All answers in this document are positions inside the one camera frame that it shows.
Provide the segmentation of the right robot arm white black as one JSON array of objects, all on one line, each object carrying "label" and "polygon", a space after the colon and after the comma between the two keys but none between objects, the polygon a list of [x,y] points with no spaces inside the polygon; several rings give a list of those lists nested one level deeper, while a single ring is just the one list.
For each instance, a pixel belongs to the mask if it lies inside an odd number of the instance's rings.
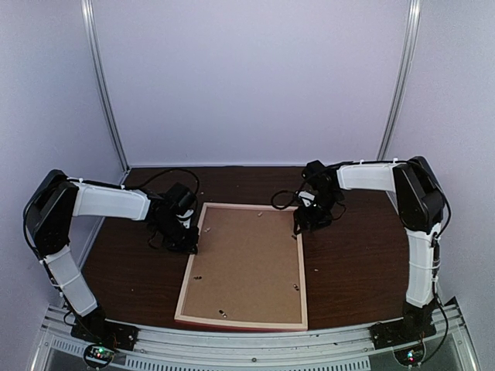
[{"label": "right robot arm white black", "polygon": [[448,218],[449,205],[427,160],[415,156],[407,161],[341,162],[324,165],[315,160],[302,170],[302,184],[295,197],[301,205],[294,211],[295,235],[319,230],[334,221],[332,208],[343,201],[345,191],[355,189],[391,192],[409,246],[408,289],[405,304],[423,309],[435,299],[439,271],[439,240]]}]

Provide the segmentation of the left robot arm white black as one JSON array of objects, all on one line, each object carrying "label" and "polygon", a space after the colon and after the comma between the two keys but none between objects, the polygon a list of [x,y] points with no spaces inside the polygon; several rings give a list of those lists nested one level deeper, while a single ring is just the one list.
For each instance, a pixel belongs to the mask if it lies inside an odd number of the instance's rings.
[{"label": "left robot arm white black", "polygon": [[196,254],[199,229],[192,224],[197,191],[180,182],[156,193],[145,184],[126,186],[71,178],[51,170],[22,211],[22,231],[29,249],[44,266],[69,308],[82,318],[80,328],[95,343],[111,337],[111,326],[97,314],[100,305],[70,251],[73,218],[98,216],[144,222],[162,236],[162,247]]}]

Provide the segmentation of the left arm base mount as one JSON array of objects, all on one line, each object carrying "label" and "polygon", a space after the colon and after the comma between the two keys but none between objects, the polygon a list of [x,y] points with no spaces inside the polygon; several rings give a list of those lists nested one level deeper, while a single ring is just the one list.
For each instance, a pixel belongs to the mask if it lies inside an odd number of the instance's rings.
[{"label": "left arm base mount", "polygon": [[103,345],[109,349],[132,351],[138,338],[138,328],[107,320],[106,313],[98,306],[88,315],[75,314],[71,335],[76,339]]}]

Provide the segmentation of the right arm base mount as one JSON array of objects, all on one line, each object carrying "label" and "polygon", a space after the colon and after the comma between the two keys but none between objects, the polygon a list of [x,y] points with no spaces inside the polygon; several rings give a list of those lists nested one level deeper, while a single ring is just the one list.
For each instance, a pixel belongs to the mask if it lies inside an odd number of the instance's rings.
[{"label": "right arm base mount", "polygon": [[402,317],[391,322],[377,322],[369,328],[375,349],[384,349],[418,342],[424,337],[436,334],[432,324],[432,312],[435,304],[430,302],[421,308],[403,303]]}]

